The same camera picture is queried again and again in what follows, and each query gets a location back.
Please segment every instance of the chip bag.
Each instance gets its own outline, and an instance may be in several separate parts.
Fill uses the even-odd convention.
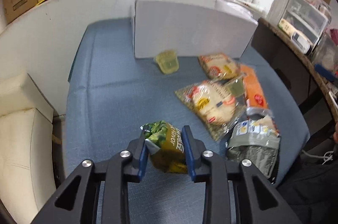
[[[161,120],[141,127],[153,166],[165,173],[188,173],[181,131]]]
[[[226,84],[203,81],[175,91],[176,96],[203,121],[218,141],[227,134],[245,111],[227,90]]]
[[[273,116],[254,69],[243,64],[240,65],[240,69],[245,87],[246,105],[248,107],[246,113],[248,115],[260,114],[262,116]]]
[[[239,65],[223,53],[199,56],[198,61],[210,79],[224,80],[240,74]]]

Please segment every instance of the blue tablecloth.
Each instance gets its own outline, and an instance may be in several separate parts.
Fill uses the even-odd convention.
[[[241,62],[257,73],[281,134],[277,184],[309,138],[297,104],[268,63],[248,46]],[[174,91],[207,79],[196,57],[180,57],[178,72],[163,75],[152,59],[134,59],[130,19],[88,26],[74,62],[63,145],[66,175],[83,160],[109,159],[138,138],[140,126],[161,119],[189,125],[207,149],[224,154]],[[131,223],[201,223],[203,183],[167,174],[149,162],[140,184],[129,184]]]

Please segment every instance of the snack bag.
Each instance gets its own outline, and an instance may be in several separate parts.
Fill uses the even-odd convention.
[[[176,96],[203,121],[218,141],[227,134],[245,111],[226,84],[203,81],[175,91]]]
[[[188,173],[181,131],[163,120],[143,127],[153,166],[165,173]]]
[[[240,69],[243,73],[246,105],[248,107],[268,109],[268,104],[255,71],[243,64],[240,65]]]
[[[249,159],[274,182],[278,171],[280,136],[270,116],[239,122],[227,143],[227,157],[240,162]]]
[[[210,79],[231,79],[240,73],[238,64],[223,53],[199,56],[198,61]]]

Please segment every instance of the white leather sofa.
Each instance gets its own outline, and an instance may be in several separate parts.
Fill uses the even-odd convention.
[[[0,199],[29,224],[55,191],[53,109],[28,74],[0,81]]]

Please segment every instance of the white cardboard box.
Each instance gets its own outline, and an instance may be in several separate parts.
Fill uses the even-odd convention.
[[[168,49],[178,56],[223,52],[239,58],[258,24],[233,10],[215,10],[209,3],[202,7],[173,0],[135,0],[131,11],[135,58],[154,57]]]

